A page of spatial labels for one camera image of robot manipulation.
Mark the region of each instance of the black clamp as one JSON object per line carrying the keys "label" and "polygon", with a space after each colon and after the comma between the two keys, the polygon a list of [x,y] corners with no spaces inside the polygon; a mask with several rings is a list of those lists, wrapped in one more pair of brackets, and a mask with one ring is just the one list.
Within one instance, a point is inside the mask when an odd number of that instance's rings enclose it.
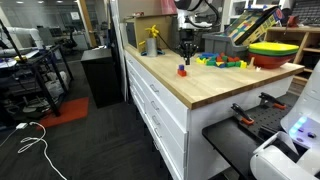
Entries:
{"label": "black clamp", "polygon": [[262,92],[259,96],[261,98],[260,104],[266,103],[266,101],[273,103],[273,107],[285,110],[286,105],[283,102],[278,101],[275,97],[271,96],[270,94]]}
{"label": "black clamp", "polygon": [[231,109],[233,109],[240,117],[238,120],[250,126],[254,123],[254,120],[246,113],[244,110],[236,103],[232,104]]}

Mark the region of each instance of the black trash can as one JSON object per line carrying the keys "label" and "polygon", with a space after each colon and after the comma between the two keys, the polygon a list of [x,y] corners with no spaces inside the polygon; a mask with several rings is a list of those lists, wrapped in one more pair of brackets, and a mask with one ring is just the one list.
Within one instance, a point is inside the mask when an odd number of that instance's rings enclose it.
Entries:
{"label": "black trash can", "polygon": [[84,51],[81,64],[97,108],[123,101],[110,49]]}

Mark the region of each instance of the toy block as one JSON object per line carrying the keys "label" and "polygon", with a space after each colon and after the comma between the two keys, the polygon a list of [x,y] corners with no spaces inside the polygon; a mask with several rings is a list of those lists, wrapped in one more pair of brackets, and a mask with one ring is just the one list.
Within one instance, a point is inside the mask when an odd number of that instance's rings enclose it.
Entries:
{"label": "toy block", "polygon": [[207,66],[215,66],[216,65],[216,61],[208,61],[207,62]]}
{"label": "toy block", "polygon": [[222,60],[223,60],[224,62],[227,62],[227,61],[228,61],[228,56],[222,56]]}
{"label": "toy block", "polygon": [[232,57],[228,57],[228,62],[235,62],[235,60]]}
{"label": "toy block", "polygon": [[233,58],[233,59],[234,59],[235,62],[240,61],[240,58],[239,58],[239,57],[235,57],[235,58]]}
{"label": "toy block", "polygon": [[241,62],[240,68],[246,69],[247,68],[247,63],[246,62]]}
{"label": "toy block", "polygon": [[217,66],[220,66],[221,64],[224,64],[224,62],[216,62]]}
{"label": "toy block", "polygon": [[227,67],[235,67],[236,66],[236,62],[228,62],[227,63]]}
{"label": "toy block", "polygon": [[184,70],[184,65],[183,65],[183,64],[180,64],[180,65],[179,65],[179,70],[181,70],[181,71]]}
{"label": "toy block", "polygon": [[217,57],[217,62],[224,62],[220,56]]}
{"label": "toy block", "polygon": [[178,74],[179,74],[181,77],[184,77],[184,76],[187,76],[187,71],[185,71],[185,70],[179,70],[179,69],[178,69]]}
{"label": "toy block", "polygon": [[240,66],[241,66],[241,62],[240,61],[236,62],[235,67],[240,67]]}
{"label": "toy block", "polygon": [[219,68],[225,68],[226,67],[226,63],[222,63],[219,65]]}
{"label": "toy block", "polygon": [[252,57],[252,58],[251,58],[250,65],[248,65],[248,67],[247,67],[248,69],[255,69],[255,66],[254,66],[254,59],[255,59],[254,57]]}
{"label": "toy block", "polygon": [[212,56],[212,57],[210,58],[210,61],[217,61],[217,56]]}
{"label": "toy block", "polygon": [[206,57],[212,57],[212,56],[219,56],[218,53],[202,53],[201,56],[206,56]]}

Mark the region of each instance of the green toy block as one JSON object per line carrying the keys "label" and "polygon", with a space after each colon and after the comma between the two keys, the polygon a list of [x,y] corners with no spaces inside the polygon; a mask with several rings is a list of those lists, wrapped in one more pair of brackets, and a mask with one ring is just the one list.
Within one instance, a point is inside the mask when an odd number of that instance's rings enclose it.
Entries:
{"label": "green toy block", "polygon": [[236,62],[228,62],[227,63],[227,67],[235,67],[236,66]]}
{"label": "green toy block", "polygon": [[212,56],[210,61],[217,61],[217,56]]}
{"label": "green toy block", "polygon": [[222,56],[222,60],[223,60],[224,62],[228,62],[228,56]]}
{"label": "green toy block", "polygon": [[216,61],[208,61],[207,66],[215,66],[216,65]]}
{"label": "green toy block", "polygon": [[241,66],[241,62],[240,61],[236,62],[236,67],[240,67],[240,66]]}

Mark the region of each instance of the drawer handle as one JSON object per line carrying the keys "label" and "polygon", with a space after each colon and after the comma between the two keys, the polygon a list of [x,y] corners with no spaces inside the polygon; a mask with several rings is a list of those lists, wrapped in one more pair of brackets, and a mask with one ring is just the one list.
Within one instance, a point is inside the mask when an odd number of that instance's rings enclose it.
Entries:
{"label": "drawer handle", "polygon": [[157,107],[157,105],[154,101],[151,101],[151,105],[155,110],[159,111],[159,108]]}
{"label": "drawer handle", "polygon": [[156,135],[158,136],[158,138],[162,138],[162,136],[160,136],[160,134],[158,133],[158,129],[154,128],[154,132],[156,133]]}
{"label": "drawer handle", "polygon": [[152,116],[152,120],[156,125],[160,125],[159,121],[157,120],[156,116]]}
{"label": "drawer handle", "polygon": [[158,145],[155,141],[153,141],[154,147],[156,147],[157,151],[159,151]]}
{"label": "drawer handle", "polygon": [[153,92],[159,92],[159,90],[153,84],[150,85],[150,88]]}

